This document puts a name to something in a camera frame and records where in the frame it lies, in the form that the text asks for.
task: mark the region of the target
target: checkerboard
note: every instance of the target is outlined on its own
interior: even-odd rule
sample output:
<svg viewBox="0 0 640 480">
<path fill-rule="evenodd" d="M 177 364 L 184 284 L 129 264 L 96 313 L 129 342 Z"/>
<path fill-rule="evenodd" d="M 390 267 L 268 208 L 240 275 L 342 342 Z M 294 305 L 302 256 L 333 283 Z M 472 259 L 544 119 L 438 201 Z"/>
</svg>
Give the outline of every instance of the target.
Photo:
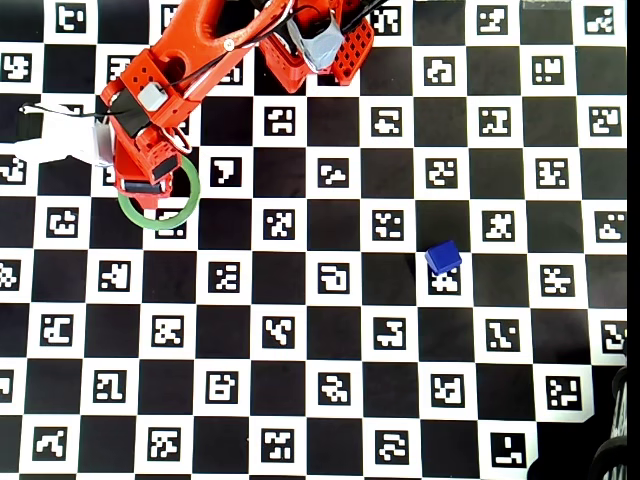
<svg viewBox="0 0 640 480">
<path fill-rule="evenodd" d="M 24 102 L 103 111 L 177 3 L 0 0 L 0 479 L 582 478 L 624 363 L 623 3 L 391 0 L 351 86 L 295 95 L 251 51 L 156 233 L 12 143 Z"/>
</svg>

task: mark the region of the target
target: green ring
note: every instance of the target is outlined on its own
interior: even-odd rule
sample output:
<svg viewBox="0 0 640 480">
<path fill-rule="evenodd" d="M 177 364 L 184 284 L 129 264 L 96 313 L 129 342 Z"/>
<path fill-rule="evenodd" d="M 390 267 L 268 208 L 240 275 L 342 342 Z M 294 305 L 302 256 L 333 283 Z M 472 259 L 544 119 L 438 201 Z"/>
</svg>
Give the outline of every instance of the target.
<svg viewBox="0 0 640 480">
<path fill-rule="evenodd" d="M 182 169 L 187 174 L 189 183 L 191 185 L 191 193 L 189 194 L 189 200 L 184 208 L 175 217 L 167 218 L 166 220 L 153 220 L 146 218 L 144 215 L 138 213 L 133 207 L 131 199 L 118 192 L 118 203 L 125 216 L 131 220 L 134 224 L 140 228 L 147 228 L 149 230 L 171 230 L 179 227 L 191 216 L 193 211 L 198 205 L 200 199 L 200 177 L 196 167 L 193 166 L 191 160 L 187 157 L 182 157 Z"/>
</svg>

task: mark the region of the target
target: blue cube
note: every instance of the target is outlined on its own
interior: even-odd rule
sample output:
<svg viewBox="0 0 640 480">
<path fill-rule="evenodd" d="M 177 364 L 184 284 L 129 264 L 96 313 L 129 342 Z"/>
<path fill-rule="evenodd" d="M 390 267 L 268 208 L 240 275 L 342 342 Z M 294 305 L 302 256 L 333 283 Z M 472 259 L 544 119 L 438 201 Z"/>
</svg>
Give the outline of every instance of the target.
<svg viewBox="0 0 640 480">
<path fill-rule="evenodd" d="M 424 255 L 431 270 L 436 275 L 449 272 L 462 263 L 460 252 L 456 248 L 453 240 L 449 240 L 441 245 L 431 247 Z"/>
</svg>

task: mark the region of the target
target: white square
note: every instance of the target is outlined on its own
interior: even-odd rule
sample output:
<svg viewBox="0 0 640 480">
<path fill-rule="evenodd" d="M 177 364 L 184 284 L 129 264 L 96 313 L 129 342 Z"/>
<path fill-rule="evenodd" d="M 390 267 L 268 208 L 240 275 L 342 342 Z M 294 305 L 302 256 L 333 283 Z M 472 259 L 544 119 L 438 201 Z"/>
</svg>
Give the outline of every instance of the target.
<svg viewBox="0 0 640 480">
<path fill-rule="evenodd" d="M 363 361 L 417 362 L 419 360 L 418 309 L 416 307 L 363 305 L 360 314 Z M 387 332 L 376 333 L 374 323 L 383 321 Z"/>
<path fill-rule="evenodd" d="M 11 396 L 10 402 L 0 402 L 0 415 L 22 415 L 27 388 L 27 359 L 3 358 L 0 361 L 0 370 L 13 371 L 13 378 L 7 378 L 0 373 L 0 394 Z"/>
<path fill-rule="evenodd" d="M 617 127 L 620 129 L 620 136 L 598 136 L 592 133 L 591 111 L 601 113 L 603 109 L 610 113 L 611 124 L 594 128 L 604 131 L 602 129 Z M 627 148 L 627 96 L 578 96 L 578 144 L 581 148 Z"/>
<path fill-rule="evenodd" d="M 131 60 L 145 48 L 146 45 L 115 43 L 99 43 L 96 45 L 96 95 L 100 95 L 110 81 L 122 75 L 122 72 L 131 64 Z"/>
<path fill-rule="evenodd" d="M 607 220 L 611 222 L 627 221 L 627 201 L 626 200 L 584 200 L 582 202 L 582 228 L 584 229 L 584 253 L 588 254 L 610 254 L 626 255 L 627 242 L 622 242 L 622 233 L 615 230 L 615 225 L 596 225 L 596 212 L 607 215 Z"/>
<path fill-rule="evenodd" d="M 53 438 L 35 438 L 38 427 L 61 427 L 60 437 L 66 440 L 66 448 L 60 450 L 59 443 Z M 34 460 L 36 441 L 45 440 L 40 444 L 42 451 L 54 448 L 55 455 L 61 455 L 64 460 Z M 55 445 L 46 445 L 46 440 L 52 440 Z M 22 417 L 22 436 L 20 441 L 20 473 L 73 473 L 78 471 L 78 451 L 80 449 L 80 415 L 24 415 Z"/>
<path fill-rule="evenodd" d="M 199 155 L 201 198 L 253 197 L 252 147 L 200 147 Z"/>
<path fill-rule="evenodd" d="M 593 27 L 590 25 L 590 33 L 587 33 L 587 25 L 585 22 L 585 7 L 596 6 L 606 8 L 611 6 L 613 11 L 609 17 L 613 18 L 613 24 L 605 22 L 598 31 L 593 33 Z M 593 47 L 626 47 L 627 46 L 627 18 L 626 18 L 626 2 L 602 1 L 602 0 L 573 0 L 571 5 L 571 17 L 573 21 L 573 43 L 578 46 Z"/>
<path fill-rule="evenodd" d="M 510 129 L 505 115 L 511 123 Z M 494 132 L 505 131 L 508 136 L 481 136 L 481 130 L 489 127 L 481 128 L 480 116 L 487 118 Z M 467 129 L 470 148 L 523 148 L 522 97 L 467 97 Z"/>
<path fill-rule="evenodd" d="M 15 149 L 13 143 L 0 143 L 0 197 L 35 197 L 39 164 L 15 157 Z"/>
<path fill-rule="evenodd" d="M 341 164 L 346 163 L 348 172 L 343 171 L 344 168 L 336 160 Z M 360 199 L 358 147 L 307 147 L 306 162 L 307 198 Z"/>
<path fill-rule="evenodd" d="M 67 8 L 59 6 L 58 3 L 64 3 Z M 68 8 L 71 4 L 77 4 L 84 9 Z M 97 0 L 65 2 L 45 0 L 44 9 L 44 43 L 62 45 L 98 43 Z"/>
<path fill-rule="evenodd" d="M 308 360 L 305 368 L 307 417 L 359 419 L 363 416 L 362 362 Z M 347 374 L 350 388 L 335 374 Z"/>
<path fill-rule="evenodd" d="M 467 48 L 464 45 L 413 47 L 412 63 L 414 96 L 467 96 Z"/>
<path fill-rule="evenodd" d="M 455 178 L 456 186 L 449 183 Z M 413 191 L 416 200 L 468 200 L 469 149 L 416 147 L 413 149 Z"/>
<path fill-rule="evenodd" d="M 625 331 L 615 328 L 613 322 L 626 322 L 626 309 L 589 309 L 589 343 L 591 348 L 592 365 L 615 365 L 622 367 L 627 364 L 623 352 L 626 338 Z M 603 330 L 610 331 L 609 338 L 602 338 Z"/>
<path fill-rule="evenodd" d="M 416 301 L 419 307 L 473 307 L 472 257 L 470 253 L 460 252 L 460 258 L 462 258 L 462 265 L 457 268 L 457 272 L 452 271 L 449 274 L 434 276 L 427 268 L 428 264 L 424 253 L 416 253 Z M 453 282 L 456 284 L 455 289 L 451 282 L 447 282 L 447 285 L 443 286 L 443 281 L 446 280 L 443 275 L 458 274 L 460 276 L 459 282 L 452 276 Z M 429 282 L 436 284 L 434 293 L 429 292 Z M 451 293 L 445 294 L 444 292 L 448 292 L 449 288 L 452 289 Z"/>
<path fill-rule="evenodd" d="M 196 357 L 196 305 L 140 305 L 139 357 L 150 360 L 191 360 Z"/>
<path fill-rule="evenodd" d="M 482 13 L 478 7 L 495 7 L 489 13 L 489 18 L 481 18 Z M 520 45 L 520 2 L 519 0 L 473 0 L 467 2 L 465 7 L 465 44 L 472 47 L 504 47 L 508 45 Z M 484 28 L 479 33 L 478 22 L 480 20 L 492 20 L 489 28 Z M 503 32 L 506 23 L 506 34 Z"/>
<path fill-rule="evenodd" d="M 344 265 L 348 265 L 347 275 L 343 273 Z M 307 305 L 359 307 L 362 305 L 361 278 L 360 252 L 307 252 Z"/>
<path fill-rule="evenodd" d="M 440 378 L 439 375 L 455 375 L 457 378 Z M 418 379 L 422 387 L 422 420 L 478 420 L 475 363 L 421 362 L 418 364 Z"/>
<path fill-rule="evenodd" d="M 231 269 L 239 267 L 240 272 L 235 274 L 234 279 L 234 281 L 238 282 L 239 291 L 234 292 L 234 289 L 229 292 L 216 291 L 214 284 L 211 283 L 210 285 L 209 264 L 211 262 L 228 264 L 229 273 Z M 252 264 L 253 257 L 250 251 L 199 250 L 196 274 L 196 303 L 198 305 L 251 305 Z"/>
<path fill-rule="evenodd" d="M 391 439 L 396 447 L 396 455 L 400 458 L 409 457 L 408 465 L 376 463 L 379 451 L 376 448 L 376 432 L 403 432 L 408 438 Z M 414 478 L 422 475 L 422 432 L 420 419 L 418 418 L 363 418 L 362 419 L 362 443 L 363 443 L 363 473 L 366 477 L 399 477 Z M 388 456 L 391 461 L 394 451 L 389 449 Z"/>
<path fill-rule="evenodd" d="M 288 454 L 293 457 L 292 462 L 263 462 L 262 440 L 263 431 L 269 433 L 273 430 L 293 430 L 293 452 Z M 287 455 L 287 447 L 278 447 L 276 436 L 270 436 L 269 456 L 282 457 Z M 251 475 L 305 475 L 307 473 L 307 420 L 305 417 L 249 417 L 249 473 Z"/>
<path fill-rule="evenodd" d="M 136 473 L 162 473 L 162 474 L 190 474 L 193 463 L 193 416 L 191 415 L 138 415 L 136 419 L 136 450 L 135 450 L 135 472 Z M 168 454 L 180 454 L 177 461 L 149 460 L 149 454 L 154 445 L 149 444 L 149 429 L 158 429 L 159 434 L 167 432 L 171 437 L 168 443 L 164 444 L 164 450 Z M 175 432 L 180 429 L 180 448 L 175 450 Z M 160 449 L 153 453 L 157 458 L 161 458 L 164 453 Z"/>
<path fill-rule="evenodd" d="M 494 467 L 491 452 L 492 433 L 514 433 L 525 435 L 526 465 L 522 468 Z M 496 480 L 525 480 L 531 464 L 538 459 L 538 428 L 536 422 L 512 422 L 480 420 L 478 422 L 478 451 L 480 454 L 480 476 Z"/>
<path fill-rule="evenodd" d="M 271 127 L 265 125 L 267 116 L 273 118 Z M 307 97 L 253 97 L 253 146 L 306 147 Z"/>
<path fill-rule="evenodd" d="M 34 248 L 88 250 L 91 197 L 38 196 L 34 228 Z"/>
<path fill-rule="evenodd" d="M 526 147 L 523 157 L 527 200 L 582 200 L 579 148 Z"/>
<path fill-rule="evenodd" d="M 413 97 L 360 97 L 360 147 L 412 148 L 413 143 Z"/>
<path fill-rule="evenodd" d="M 305 361 L 307 309 L 304 305 L 251 305 L 251 359 Z"/>
<path fill-rule="evenodd" d="M 158 202 L 159 210 L 145 210 L 145 218 L 152 220 L 166 220 L 176 216 L 187 204 L 187 198 L 161 198 Z M 196 206 L 185 223 L 173 230 L 142 230 L 142 246 L 144 250 L 155 251 L 195 251 L 198 250 L 198 219 L 199 207 Z"/>
<path fill-rule="evenodd" d="M 110 272 L 100 273 L 100 262 L 115 262 Z M 87 303 L 129 303 L 142 302 L 142 250 L 89 250 L 87 258 Z M 124 274 L 129 275 L 129 289 L 103 291 L 116 285 Z"/>
<path fill-rule="evenodd" d="M 402 0 L 389 0 L 367 17 L 373 27 L 374 47 L 413 45 L 413 9 Z"/>
<path fill-rule="evenodd" d="M 84 303 L 32 303 L 27 356 L 83 358 L 86 315 Z"/>
<path fill-rule="evenodd" d="M 545 278 L 555 275 L 558 282 L 546 283 L 546 288 L 556 288 L 560 293 L 562 288 L 573 285 L 574 296 L 543 296 L 541 283 L 541 266 L 550 266 L 550 273 L 544 273 Z M 558 273 L 553 267 L 573 267 L 572 284 L 564 280 L 562 270 Z M 585 256 L 582 253 L 530 253 L 527 255 L 529 270 L 529 305 L 531 308 L 587 308 L 587 268 Z"/>
<path fill-rule="evenodd" d="M 15 266 L 19 265 L 20 273 Z M 31 303 L 33 250 L 3 248 L 0 250 L 0 303 Z"/>
<path fill-rule="evenodd" d="M 40 95 L 44 78 L 44 44 L 0 42 L 0 73 L 3 79 L 0 93 Z"/>
<path fill-rule="evenodd" d="M 547 399 L 547 377 L 577 377 L 579 381 L 581 410 L 554 410 L 548 408 Z M 533 365 L 533 393 L 536 405 L 536 421 L 538 422 L 558 422 L 558 423 L 582 423 L 590 419 L 594 414 L 593 404 L 593 378 L 591 376 L 591 365 Z M 575 401 L 573 392 L 563 394 L 557 392 L 557 398 L 551 399 L 562 405 L 566 399 Z"/>
<path fill-rule="evenodd" d="M 126 372 L 122 382 L 121 372 Z M 82 415 L 136 415 L 140 361 L 137 358 L 85 358 L 82 361 Z"/>
<path fill-rule="evenodd" d="M 251 249 L 265 252 L 306 251 L 307 200 L 254 199 L 251 206 Z"/>
<path fill-rule="evenodd" d="M 515 324 L 500 320 L 515 320 Z M 513 336 L 519 339 L 519 346 L 510 341 Z M 531 311 L 528 308 L 473 307 L 473 342 L 477 363 L 533 363 Z"/>
<path fill-rule="evenodd" d="M 230 375 L 227 378 L 224 373 L 231 373 L 236 376 Z M 218 381 L 222 383 L 219 389 L 216 388 L 216 382 Z M 194 415 L 202 417 L 248 417 L 250 412 L 250 391 L 251 360 L 196 359 L 194 362 Z"/>
<path fill-rule="evenodd" d="M 471 200 L 469 203 L 473 253 L 527 253 L 525 200 Z M 485 212 L 488 225 L 483 221 Z"/>
<path fill-rule="evenodd" d="M 362 199 L 360 201 L 360 250 L 414 253 L 416 251 L 415 225 L 416 203 L 413 199 Z"/>
<path fill-rule="evenodd" d="M 547 57 L 535 62 L 533 57 Z M 552 75 L 562 72 L 563 84 Z M 520 82 L 523 97 L 575 97 L 578 94 L 576 49 L 573 45 L 520 45 Z"/>
<path fill-rule="evenodd" d="M 307 76 L 307 97 L 359 97 L 360 96 L 360 70 L 356 72 L 349 85 L 340 85 L 337 82 L 328 85 L 318 84 L 319 76 L 310 73 Z"/>
</svg>

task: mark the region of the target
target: black square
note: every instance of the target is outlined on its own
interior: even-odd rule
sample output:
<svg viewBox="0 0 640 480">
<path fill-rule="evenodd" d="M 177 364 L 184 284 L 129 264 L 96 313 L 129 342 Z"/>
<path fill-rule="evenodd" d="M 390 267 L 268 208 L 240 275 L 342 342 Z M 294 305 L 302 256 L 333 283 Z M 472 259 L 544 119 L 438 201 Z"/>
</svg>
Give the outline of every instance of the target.
<svg viewBox="0 0 640 480">
<path fill-rule="evenodd" d="M 209 293 L 240 293 L 240 275 L 240 262 L 209 262 Z"/>
<path fill-rule="evenodd" d="M 82 360 L 30 359 L 24 411 L 80 413 Z"/>
<path fill-rule="evenodd" d="M 0 435 L 0 452 L 2 452 L 2 455 L 0 455 L 0 472 L 18 473 L 21 431 L 21 416 L 0 416 L 0 432 L 2 432 L 2 435 Z"/>
<path fill-rule="evenodd" d="M 414 45 L 464 45 L 464 2 L 413 2 Z"/>
<path fill-rule="evenodd" d="M 1 53 L 0 82 L 29 83 L 33 72 L 33 55 L 30 53 Z"/>
<path fill-rule="evenodd" d="M 474 361 L 472 309 L 420 308 L 418 327 L 421 362 Z"/>
<path fill-rule="evenodd" d="M 247 473 L 249 419 L 195 417 L 194 473 Z"/>
<path fill-rule="evenodd" d="M 148 44 L 148 5 L 128 0 L 98 0 L 98 43 Z"/>
<path fill-rule="evenodd" d="M 365 417 L 418 418 L 417 363 L 366 362 L 362 373 Z"/>
<path fill-rule="evenodd" d="M 115 198 L 91 199 L 91 248 L 142 248 L 142 229 L 122 214 Z"/>
<path fill-rule="evenodd" d="M 309 418 L 307 458 L 309 475 L 362 475 L 362 421 Z"/>
<path fill-rule="evenodd" d="M 627 308 L 627 256 L 587 255 L 589 308 Z"/>
<path fill-rule="evenodd" d="M 531 333 L 535 363 L 590 363 L 586 310 L 532 309 Z"/>
<path fill-rule="evenodd" d="M 309 250 L 360 250 L 358 200 L 307 201 Z"/>
<path fill-rule="evenodd" d="M 196 252 L 144 252 L 142 301 L 195 303 Z"/>
<path fill-rule="evenodd" d="M 476 365 L 480 420 L 535 420 L 532 365 Z"/>
<path fill-rule="evenodd" d="M 95 66 L 95 45 L 45 45 L 44 92 L 93 95 Z"/>
<path fill-rule="evenodd" d="M 251 415 L 304 415 L 304 362 L 251 362 Z"/>
<path fill-rule="evenodd" d="M 140 360 L 139 415 L 191 415 L 193 361 Z"/>
<path fill-rule="evenodd" d="M 415 255 L 362 254 L 364 305 L 415 305 Z"/>
<path fill-rule="evenodd" d="M 522 99 L 525 147 L 578 146 L 575 97 Z"/>
<path fill-rule="evenodd" d="M 469 95 L 520 95 L 519 48 L 467 47 L 467 91 Z"/>
<path fill-rule="evenodd" d="M 414 98 L 413 117 L 428 126 L 415 129 L 416 147 L 467 146 L 466 98 Z"/>
<path fill-rule="evenodd" d="M 304 148 L 254 148 L 253 196 L 305 196 Z"/>
<path fill-rule="evenodd" d="M 0 18 L 0 42 L 42 42 L 44 5 L 40 0 L 6 0 L 2 8 L 11 15 Z"/>
<path fill-rule="evenodd" d="M 530 252 L 584 251 L 580 202 L 527 202 Z"/>
<path fill-rule="evenodd" d="M 422 420 L 422 476 L 478 478 L 476 422 Z"/>
<path fill-rule="evenodd" d="M 626 95 L 627 49 L 576 47 L 578 95 Z"/>
<path fill-rule="evenodd" d="M 29 305 L 0 305 L 0 357 L 26 357 Z"/>
<path fill-rule="evenodd" d="M 473 255 L 473 303 L 483 307 L 528 307 L 526 255 Z"/>
<path fill-rule="evenodd" d="M 249 307 L 198 305 L 197 358 L 249 358 Z"/>
<path fill-rule="evenodd" d="M 135 416 L 83 416 L 78 471 L 132 472 L 135 439 Z"/>
<path fill-rule="evenodd" d="M 522 149 L 470 149 L 471 198 L 524 198 Z"/>
<path fill-rule="evenodd" d="M 253 303 L 305 302 L 304 253 L 254 252 Z"/>
<path fill-rule="evenodd" d="M 409 465 L 407 430 L 375 431 L 376 465 Z"/>
<path fill-rule="evenodd" d="M 252 97 L 205 97 L 201 145 L 251 145 L 252 118 Z"/>
<path fill-rule="evenodd" d="M 67 433 L 67 427 L 34 427 L 31 459 L 34 462 L 64 462 L 67 459 Z M 42 450 L 38 449 L 38 443 L 45 440 L 51 441 L 46 442 Z"/>
<path fill-rule="evenodd" d="M 418 200 L 416 202 L 416 251 L 453 240 L 461 252 L 471 250 L 469 202 L 466 200 Z"/>
<path fill-rule="evenodd" d="M 554 4 L 536 7 L 522 3 L 520 8 L 520 42 L 523 45 L 570 45 L 573 43 L 571 5 Z"/>
<path fill-rule="evenodd" d="M 137 357 L 139 305 L 87 305 L 85 357 Z"/>
<path fill-rule="evenodd" d="M 308 145 L 357 147 L 358 108 L 357 98 L 308 98 Z"/>
<path fill-rule="evenodd" d="M 199 219 L 200 250 L 251 249 L 251 200 L 203 198 Z"/>
<path fill-rule="evenodd" d="M 627 150 L 580 149 L 582 198 L 627 198 Z"/>
<path fill-rule="evenodd" d="M 35 131 L 19 132 L 16 125 L 20 125 L 20 119 L 24 121 L 24 116 L 19 109 L 25 103 L 39 103 L 40 95 L 25 94 L 4 94 L 0 93 L 0 143 L 14 143 L 20 140 L 40 138 L 42 136 L 42 122 L 36 122 Z"/>
<path fill-rule="evenodd" d="M 363 198 L 413 198 L 413 151 L 362 149 Z"/>
<path fill-rule="evenodd" d="M 307 308 L 307 358 L 360 360 L 360 347 L 360 308 Z"/>
<path fill-rule="evenodd" d="M 262 317 L 262 348 L 293 349 L 295 346 L 295 317 Z"/>
<path fill-rule="evenodd" d="M 38 195 L 91 195 L 91 165 L 67 157 L 40 165 Z"/>
<path fill-rule="evenodd" d="M 361 72 L 361 95 L 411 95 L 411 48 L 373 48 Z"/>
<path fill-rule="evenodd" d="M 36 250 L 33 259 L 34 302 L 84 302 L 87 252 Z"/>
</svg>

